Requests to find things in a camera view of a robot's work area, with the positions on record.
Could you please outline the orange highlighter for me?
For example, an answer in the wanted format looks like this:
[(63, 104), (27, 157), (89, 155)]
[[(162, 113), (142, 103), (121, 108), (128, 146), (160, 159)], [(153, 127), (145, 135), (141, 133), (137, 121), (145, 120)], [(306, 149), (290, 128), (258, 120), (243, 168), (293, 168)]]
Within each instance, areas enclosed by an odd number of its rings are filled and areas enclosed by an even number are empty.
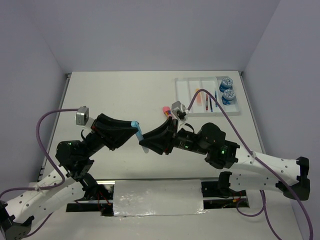
[(196, 104), (198, 105), (198, 106), (202, 106), (202, 93), (201, 92), (199, 92), (197, 95), (196, 95)]

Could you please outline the blue pen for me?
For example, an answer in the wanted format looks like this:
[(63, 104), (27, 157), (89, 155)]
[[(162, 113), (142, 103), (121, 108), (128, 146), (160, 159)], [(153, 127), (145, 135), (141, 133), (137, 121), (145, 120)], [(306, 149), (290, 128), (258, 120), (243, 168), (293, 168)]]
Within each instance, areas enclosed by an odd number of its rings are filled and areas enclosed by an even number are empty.
[(213, 105), (213, 99), (210, 97), (209, 98), (209, 104), (210, 104), (210, 112), (214, 112), (214, 105)]

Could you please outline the red pen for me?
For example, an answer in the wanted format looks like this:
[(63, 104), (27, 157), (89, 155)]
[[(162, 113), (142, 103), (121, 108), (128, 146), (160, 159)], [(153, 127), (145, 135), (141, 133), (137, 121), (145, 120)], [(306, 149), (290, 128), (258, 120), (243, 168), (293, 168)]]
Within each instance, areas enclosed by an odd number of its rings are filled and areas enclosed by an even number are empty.
[(209, 110), (209, 97), (208, 97), (208, 94), (205, 95), (205, 110), (206, 110), (206, 112)]

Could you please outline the blue highlighter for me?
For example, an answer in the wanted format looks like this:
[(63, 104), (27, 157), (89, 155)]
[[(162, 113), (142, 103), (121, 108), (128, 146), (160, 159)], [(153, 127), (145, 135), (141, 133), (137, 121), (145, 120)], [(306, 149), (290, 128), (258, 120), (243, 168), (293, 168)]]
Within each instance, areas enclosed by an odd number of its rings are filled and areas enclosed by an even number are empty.
[(142, 147), (143, 152), (145, 154), (147, 154), (149, 152), (149, 149), (143, 145), (144, 137), (143, 137), (142, 133), (140, 131), (138, 131), (135, 135), (136, 135), (136, 137), (138, 139), (139, 145)]

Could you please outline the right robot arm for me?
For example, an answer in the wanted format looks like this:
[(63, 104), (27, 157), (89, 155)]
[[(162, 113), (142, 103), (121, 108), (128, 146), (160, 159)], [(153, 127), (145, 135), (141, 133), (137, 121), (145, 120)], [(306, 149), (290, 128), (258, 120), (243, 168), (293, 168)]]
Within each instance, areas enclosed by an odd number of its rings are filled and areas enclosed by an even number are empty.
[(159, 155), (174, 148), (204, 155), (205, 162), (220, 170), (217, 190), (223, 196), (247, 190), (281, 192), (286, 198), (306, 201), (310, 196), (309, 159), (285, 159), (259, 152), (226, 140), (226, 133), (212, 122), (198, 132), (178, 128), (169, 118), (158, 128), (143, 134), (139, 141)]

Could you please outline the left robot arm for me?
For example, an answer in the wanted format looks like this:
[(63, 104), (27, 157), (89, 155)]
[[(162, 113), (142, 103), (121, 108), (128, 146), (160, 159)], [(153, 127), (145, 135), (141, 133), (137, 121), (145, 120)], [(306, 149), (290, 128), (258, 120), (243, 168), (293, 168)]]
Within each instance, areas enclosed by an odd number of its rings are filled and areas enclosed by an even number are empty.
[(81, 140), (57, 145), (53, 171), (33, 187), (21, 187), (17, 197), (0, 203), (0, 231), (6, 240), (21, 240), (34, 234), (32, 227), (69, 202), (106, 196), (107, 190), (89, 174), (91, 156), (103, 147), (114, 151), (132, 136), (141, 138), (136, 121), (124, 121), (100, 114), (93, 119), (86, 107), (73, 109), (77, 126), (88, 130)]

